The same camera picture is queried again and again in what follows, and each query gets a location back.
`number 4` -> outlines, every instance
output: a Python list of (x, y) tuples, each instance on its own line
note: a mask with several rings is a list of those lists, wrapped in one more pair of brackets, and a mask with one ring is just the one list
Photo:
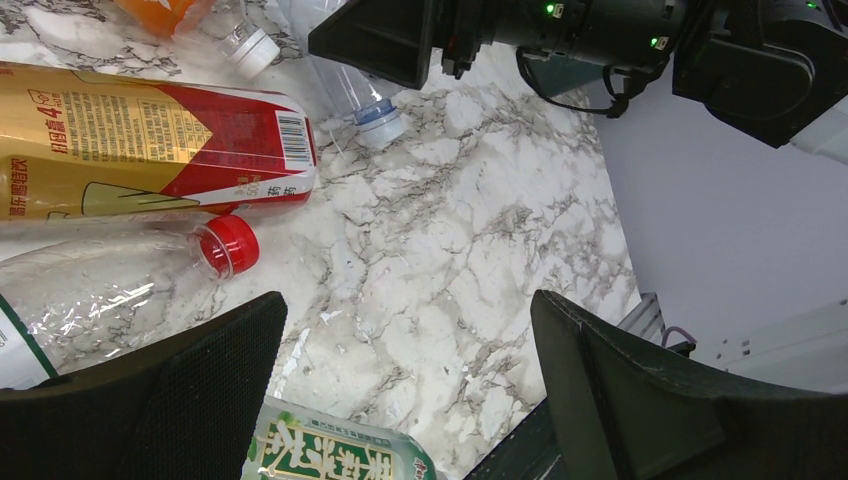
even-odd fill
[(50, 118), (59, 118), (59, 114), (62, 113), (61, 110), (47, 107), (38, 107), (38, 111), (47, 115)]

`gray wall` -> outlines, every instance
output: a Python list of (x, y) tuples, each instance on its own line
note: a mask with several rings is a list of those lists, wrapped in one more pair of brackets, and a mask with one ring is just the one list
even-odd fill
[(673, 97), (668, 73), (623, 118), (596, 119), (639, 286), (666, 324), (719, 339), (848, 294), (848, 166), (759, 144)]

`red bottle cap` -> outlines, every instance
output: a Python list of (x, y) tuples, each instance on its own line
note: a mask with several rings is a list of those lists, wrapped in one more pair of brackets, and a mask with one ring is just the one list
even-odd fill
[(232, 262), (233, 275), (256, 265), (259, 261), (259, 242), (253, 229), (235, 215), (222, 215), (206, 223), (217, 239), (201, 235), (200, 248), (209, 263), (219, 272), (228, 270)]

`table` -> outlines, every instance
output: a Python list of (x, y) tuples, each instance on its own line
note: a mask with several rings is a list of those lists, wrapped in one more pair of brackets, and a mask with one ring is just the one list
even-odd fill
[[(47, 5), (0, 7), (3, 60), (280, 90), (326, 114), (276, 3), (248, 4), (282, 47), (252, 84), (160, 43), (112, 3)], [(253, 222), (260, 263), (207, 313), (279, 290), (290, 311), (268, 393), (407, 432), (462, 476), (545, 395), (533, 292), (610, 322), (639, 295), (591, 117), (536, 98), (509, 48), (484, 48), (462, 81), (435, 67), (395, 104), (410, 129), (381, 151), (344, 122), (316, 122), (310, 203)], [(91, 232), (7, 229), (0, 257)]]

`wire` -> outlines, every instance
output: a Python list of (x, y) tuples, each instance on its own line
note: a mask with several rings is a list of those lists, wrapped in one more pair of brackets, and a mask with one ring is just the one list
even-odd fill
[(609, 108), (584, 108), (557, 102), (556, 100), (549, 97), (545, 92), (542, 91), (541, 87), (539, 87), (539, 80), (536, 78), (536, 74), (533, 73), (533, 69), (530, 68), (530, 63), (527, 59), (526, 53), (527, 50), (524, 47), (518, 47), (518, 49), (515, 51), (515, 59), (518, 62), (518, 73), (521, 75), (521, 78), (524, 80), (524, 82), (527, 83), (527, 85), (536, 93), (536, 95), (539, 96), (539, 98), (550, 103), (551, 105), (567, 108), (575, 112), (606, 115), (607, 118), (619, 118), (624, 114), (624, 112), (627, 111), (627, 107), (630, 106), (630, 99), (632, 98), (632, 96), (626, 93), (618, 93), (612, 86), (611, 65), (607, 65), (606, 67), (604, 67), (603, 70), (604, 86), (607, 88), (607, 92), (609, 92), (610, 96), (612, 97), (612, 105)]
[(698, 341), (695, 340), (695, 337), (693, 337), (692, 334), (690, 334), (686, 330), (683, 330), (680, 327), (667, 327), (665, 329), (665, 331), (663, 332), (663, 339), (662, 339), (662, 344), (661, 344), (661, 346), (663, 348), (665, 348), (666, 345), (668, 344), (668, 337), (670, 337), (671, 334), (675, 333), (675, 332), (683, 335), (686, 338), (686, 340), (689, 341), (689, 343), (698, 343)]

